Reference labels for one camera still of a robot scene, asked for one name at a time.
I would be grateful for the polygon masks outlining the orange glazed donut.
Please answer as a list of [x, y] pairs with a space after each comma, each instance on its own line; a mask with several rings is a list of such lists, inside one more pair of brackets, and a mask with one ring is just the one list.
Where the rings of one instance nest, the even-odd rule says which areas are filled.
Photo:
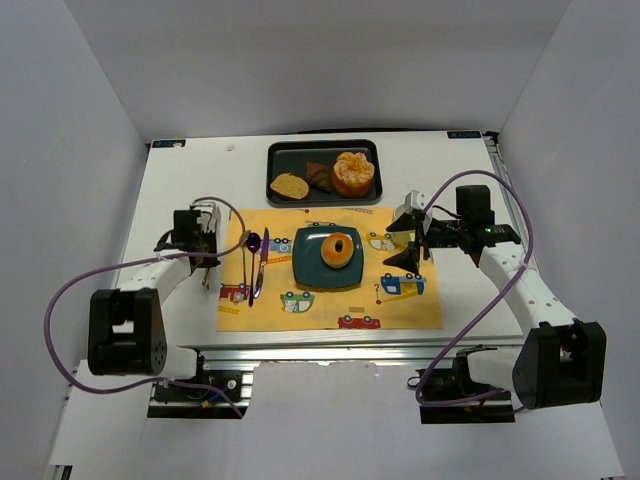
[[320, 252], [323, 262], [328, 267], [340, 269], [351, 261], [354, 250], [352, 238], [347, 234], [336, 232], [322, 242]]

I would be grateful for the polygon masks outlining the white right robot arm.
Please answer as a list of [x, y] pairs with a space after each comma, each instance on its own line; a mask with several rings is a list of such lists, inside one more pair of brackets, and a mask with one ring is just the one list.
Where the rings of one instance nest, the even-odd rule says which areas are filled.
[[495, 285], [524, 337], [517, 348], [476, 346], [456, 352], [444, 377], [430, 365], [415, 387], [424, 407], [447, 408], [512, 393], [528, 409], [599, 401], [604, 378], [606, 334], [597, 322], [583, 322], [529, 267], [515, 230], [499, 224], [485, 185], [459, 186], [456, 212], [437, 220], [427, 197], [405, 197], [388, 232], [414, 233], [407, 248], [385, 260], [412, 275], [437, 248], [458, 248]]

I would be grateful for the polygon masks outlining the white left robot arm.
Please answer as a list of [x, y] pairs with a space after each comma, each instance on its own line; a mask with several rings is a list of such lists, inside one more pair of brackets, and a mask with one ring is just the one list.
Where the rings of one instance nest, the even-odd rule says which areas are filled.
[[145, 265], [116, 289], [98, 290], [90, 300], [88, 366], [94, 375], [144, 375], [190, 380], [198, 353], [168, 342], [162, 304], [196, 270], [219, 264], [219, 207], [207, 203], [173, 213]]

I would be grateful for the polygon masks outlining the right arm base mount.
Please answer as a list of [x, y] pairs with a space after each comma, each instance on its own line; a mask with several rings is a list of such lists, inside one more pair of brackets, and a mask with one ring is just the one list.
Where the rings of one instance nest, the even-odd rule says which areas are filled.
[[[455, 354], [449, 367], [436, 367], [420, 389], [427, 402], [446, 402], [489, 393], [493, 387], [474, 382], [468, 372], [468, 357], [492, 347], [464, 348]], [[419, 407], [422, 425], [514, 423], [515, 413], [509, 392], [445, 407]]]

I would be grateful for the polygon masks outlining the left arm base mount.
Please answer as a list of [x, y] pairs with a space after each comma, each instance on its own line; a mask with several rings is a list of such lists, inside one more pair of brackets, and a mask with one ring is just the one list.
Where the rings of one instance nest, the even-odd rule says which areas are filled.
[[154, 385], [147, 417], [175, 420], [239, 420], [247, 411], [251, 373], [238, 363], [214, 360], [198, 353], [196, 375], [179, 380], [183, 385]]

